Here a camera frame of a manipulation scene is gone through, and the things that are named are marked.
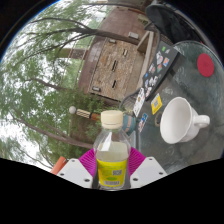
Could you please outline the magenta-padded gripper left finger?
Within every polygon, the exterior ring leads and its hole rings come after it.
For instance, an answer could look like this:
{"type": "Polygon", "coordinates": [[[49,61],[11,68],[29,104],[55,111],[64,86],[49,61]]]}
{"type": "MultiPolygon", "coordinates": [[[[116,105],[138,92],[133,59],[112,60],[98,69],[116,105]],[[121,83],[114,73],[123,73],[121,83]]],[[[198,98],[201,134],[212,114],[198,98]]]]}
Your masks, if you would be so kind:
{"type": "Polygon", "coordinates": [[[91,188],[97,170],[94,150],[90,149],[79,159],[70,159],[57,175],[78,186],[91,188]]]}

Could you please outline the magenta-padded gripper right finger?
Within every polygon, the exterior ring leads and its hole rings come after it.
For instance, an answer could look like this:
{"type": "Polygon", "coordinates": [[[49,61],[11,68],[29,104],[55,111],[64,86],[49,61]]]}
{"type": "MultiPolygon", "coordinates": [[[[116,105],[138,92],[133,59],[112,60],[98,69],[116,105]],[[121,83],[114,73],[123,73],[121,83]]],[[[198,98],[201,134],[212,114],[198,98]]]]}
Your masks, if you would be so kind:
{"type": "Polygon", "coordinates": [[[128,159],[128,175],[132,189],[140,188],[167,175],[154,157],[145,157],[132,148],[128,159]]]}

